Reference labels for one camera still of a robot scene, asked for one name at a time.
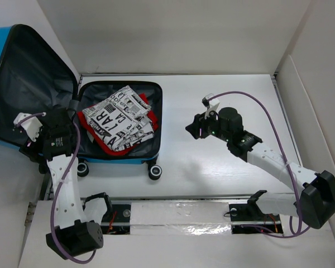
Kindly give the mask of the blue kids suitcase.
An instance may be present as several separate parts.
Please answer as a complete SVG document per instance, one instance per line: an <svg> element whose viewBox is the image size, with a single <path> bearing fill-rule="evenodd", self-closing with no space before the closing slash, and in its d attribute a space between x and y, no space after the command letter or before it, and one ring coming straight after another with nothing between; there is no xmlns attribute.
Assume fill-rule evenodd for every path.
<svg viewBox="0 0 335 268"><path fill-rule="evenodd" d="M39 163L42 173L46 171L42 149L24 148L28 137L15 129L16 116L21 112L34 114L61 107L81 111L125 86L150 105L154 137L118 156L104 152L89 132L81 128L78 153L81 176L88 174L89 162L146 163L149 178L160 178L162 169L157 157L161 144L162 88L146 81L93 81L80 87L71 69L32 27L17 24L0 28L0 141L20 149L31 161Z"/></svg>

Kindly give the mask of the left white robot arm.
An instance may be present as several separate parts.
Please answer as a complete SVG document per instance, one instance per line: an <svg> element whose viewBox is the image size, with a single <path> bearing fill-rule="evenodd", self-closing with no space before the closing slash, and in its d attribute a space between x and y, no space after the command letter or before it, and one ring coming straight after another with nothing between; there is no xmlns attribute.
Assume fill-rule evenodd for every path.
<svg viewBox="0 0 335 268"><path fill-rule="evenodd" d="M65 108L36 114L19 113L13 121L23 129L28 141L24 146L40 145L41 156L52 179L53 201L50 231L46 244L64 260L85 265L104 244L102 221L113 216L105 193L81 201L78 187L80 131Z"/></svg>

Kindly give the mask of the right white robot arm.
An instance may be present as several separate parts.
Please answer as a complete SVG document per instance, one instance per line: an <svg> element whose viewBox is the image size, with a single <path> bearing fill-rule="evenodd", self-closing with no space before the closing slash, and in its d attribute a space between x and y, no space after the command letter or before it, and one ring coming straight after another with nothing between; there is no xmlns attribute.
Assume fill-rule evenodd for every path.
<svg viewBox="0 0 335 268"><path fill-rule="evenodd" d="M242 116L227 107L219 112L196 114L185 128L194 139L216 137L228 151L246 163L257 166L291 189L290 194L259 190L247 201L252 219L266 214L298 217L307 226L320 229L335 214L335 177L329 171L317 173L283 159L262 139L244 129Z"/></svg>

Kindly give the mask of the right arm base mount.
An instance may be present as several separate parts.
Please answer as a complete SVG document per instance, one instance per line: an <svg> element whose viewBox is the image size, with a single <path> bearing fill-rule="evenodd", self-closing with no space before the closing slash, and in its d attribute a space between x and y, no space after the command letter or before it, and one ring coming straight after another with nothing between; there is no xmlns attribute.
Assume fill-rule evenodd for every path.
<svg viewBox="0 0 335 268"><path fill-rule="evenodd" d="M233 235L250 235L257 233L283 234L279 215L263 214L247 203L232 203L224 217L231 221Z"/></svg>

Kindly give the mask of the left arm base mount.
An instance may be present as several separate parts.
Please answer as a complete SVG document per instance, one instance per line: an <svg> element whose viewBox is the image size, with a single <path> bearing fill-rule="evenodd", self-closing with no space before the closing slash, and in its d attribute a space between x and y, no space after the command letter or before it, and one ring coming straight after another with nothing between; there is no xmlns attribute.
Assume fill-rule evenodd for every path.
<svg viewBox="0 0 335 268"><path fill-rule="evenodd" d="M113 204L113 212L104 216L100 224L104 235L130 234L130 204Z"/></svg>

